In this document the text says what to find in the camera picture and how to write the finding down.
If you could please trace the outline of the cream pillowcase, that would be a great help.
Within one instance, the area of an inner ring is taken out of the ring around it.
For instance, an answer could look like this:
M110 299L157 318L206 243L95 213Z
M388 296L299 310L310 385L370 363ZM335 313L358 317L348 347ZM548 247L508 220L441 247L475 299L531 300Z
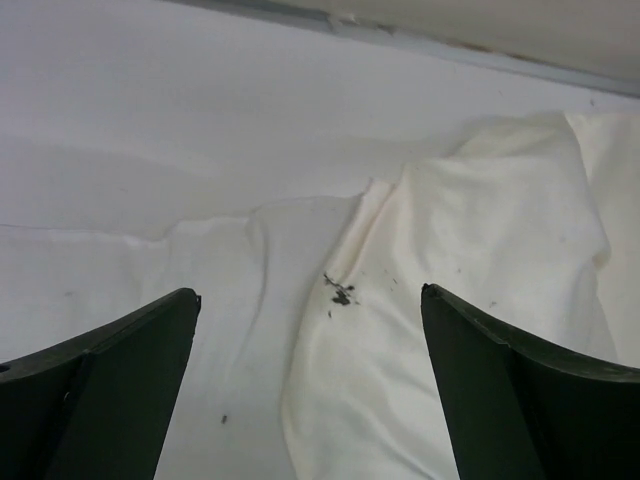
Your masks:
M480 120L369 185L310 292L285 382L298 478L457 477L422 330L427 283L637 366L638 117Z

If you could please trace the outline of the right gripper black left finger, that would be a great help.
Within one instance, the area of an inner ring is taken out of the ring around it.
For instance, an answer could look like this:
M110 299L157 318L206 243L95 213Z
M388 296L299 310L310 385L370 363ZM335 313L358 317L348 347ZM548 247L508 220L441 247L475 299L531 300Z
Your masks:
M2 478L153 478L200 311L181 288L2 363Z

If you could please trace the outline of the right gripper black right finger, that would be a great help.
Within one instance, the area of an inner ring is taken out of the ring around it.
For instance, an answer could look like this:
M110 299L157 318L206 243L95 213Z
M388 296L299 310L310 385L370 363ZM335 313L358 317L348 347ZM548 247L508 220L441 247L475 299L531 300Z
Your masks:
M636 479L639 371L511 326L436 284L421 315L462 479Z

